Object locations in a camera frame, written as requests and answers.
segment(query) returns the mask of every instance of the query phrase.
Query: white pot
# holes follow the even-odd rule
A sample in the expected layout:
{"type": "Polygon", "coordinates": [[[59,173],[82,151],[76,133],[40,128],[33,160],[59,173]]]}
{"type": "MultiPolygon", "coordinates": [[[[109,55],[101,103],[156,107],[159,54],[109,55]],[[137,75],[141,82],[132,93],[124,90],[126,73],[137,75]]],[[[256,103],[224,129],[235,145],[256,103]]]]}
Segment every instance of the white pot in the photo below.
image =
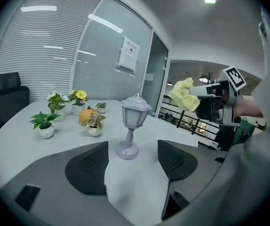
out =
{"type": "Polygon", "coordinates": [[[104,113],[106,113],[106,108],[98,108],[97,111],[98,111],[100,114],[104,114],[104,113]]]}
{"type": "Polygon", "coordinates": [[[40,129],[39,128],[39,134],[45,139],[52,137],[54,132],[55,132],[55,129],[52,125],[50,127],[48,127],[47,129],[40,129]]]}
{"type": "Polygon", "coordinates": [[[55,113],[59,115],[59,117],[55,118],[54,121],[64,121],[66,116],[66,106],[64,106],[62,110],[55,110],[55,113]]]}
{"type": "Polygon", "coordinates": [[[82,110],[85,109],[85,103],[83,105],[71,105],[72,114],[79,115],[82,110]]]}
{"type": "Polygon", "coordinates": [[[91,127],[88,128],[88,133],[94,137],[100,136],[102,132],[103,131],[99,130],[98,128],[91,128],[91,127]]]}

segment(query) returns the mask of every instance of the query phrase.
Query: lamp shade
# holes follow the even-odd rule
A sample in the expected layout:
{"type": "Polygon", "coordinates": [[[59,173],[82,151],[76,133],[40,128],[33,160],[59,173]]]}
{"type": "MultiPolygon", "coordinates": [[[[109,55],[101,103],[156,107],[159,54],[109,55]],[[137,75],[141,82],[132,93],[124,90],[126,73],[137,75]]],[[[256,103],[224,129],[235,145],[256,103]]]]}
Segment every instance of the lamp shade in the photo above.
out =
{"type": "Polygon", "coordinates": [[[139,95],[129,97],[121,102],[123,122],[130,129],[137,129],[143,125],[152,107],[139,95]]]}

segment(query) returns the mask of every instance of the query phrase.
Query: black chair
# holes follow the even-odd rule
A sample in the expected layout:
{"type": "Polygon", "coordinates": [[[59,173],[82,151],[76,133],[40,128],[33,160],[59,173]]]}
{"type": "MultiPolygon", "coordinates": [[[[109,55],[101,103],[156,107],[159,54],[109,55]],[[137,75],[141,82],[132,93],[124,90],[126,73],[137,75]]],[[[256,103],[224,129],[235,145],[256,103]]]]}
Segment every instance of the black chair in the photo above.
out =
{"type": "Polygon", "coordinates": [[[21,86],[18,72],[0,74],[0,128],[30,102],[30,90],[21,86]]]}

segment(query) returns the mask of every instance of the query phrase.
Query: desk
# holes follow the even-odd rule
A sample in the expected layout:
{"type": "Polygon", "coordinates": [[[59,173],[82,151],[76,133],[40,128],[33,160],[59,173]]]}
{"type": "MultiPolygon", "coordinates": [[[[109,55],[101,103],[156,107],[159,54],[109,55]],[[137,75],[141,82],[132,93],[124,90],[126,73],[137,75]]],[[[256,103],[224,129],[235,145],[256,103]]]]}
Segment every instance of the desk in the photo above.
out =
{"type": "MultiPolygon", "coordinates": [[[[94,107],[101,100],[90,100],[94,107]]],[[[55,134],[43,139],[29,124],[30,117],[41,110],[48,113],[47,102],[34,102],[20,111],[0,129],[0,189],[32,162],[59,152],[96,142],[109,142],[109,164],[105,185],[109,202],[131,223],[155,225],[161,221],[168,179],[158,162],[157,140],[171,140],[198,147],[198,139],[164,121],[147,116],[143,126],[134,132],[139,154],[130,161],[120,159],[115,147],[125,139],[127,128],[122,122],[120,102],[107,103],[104,131],[92,137],[72,115],[67,105],[64,121],[53,122],[55,134]]]]}

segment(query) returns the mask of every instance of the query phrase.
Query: pumpkin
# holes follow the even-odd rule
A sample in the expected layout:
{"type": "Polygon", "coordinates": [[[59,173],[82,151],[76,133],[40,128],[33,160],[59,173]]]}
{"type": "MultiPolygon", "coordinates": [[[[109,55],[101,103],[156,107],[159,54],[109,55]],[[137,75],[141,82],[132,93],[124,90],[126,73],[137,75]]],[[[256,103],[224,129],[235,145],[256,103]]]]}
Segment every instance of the pumpkin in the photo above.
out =
{"type": "Polygon", "coordinates": [[[83,123],[86,120],[90,119],[91,113],[94,113],[95,110],[88,106],[88,109],[82,110],[79,114],[79,124],[83,123]]]}

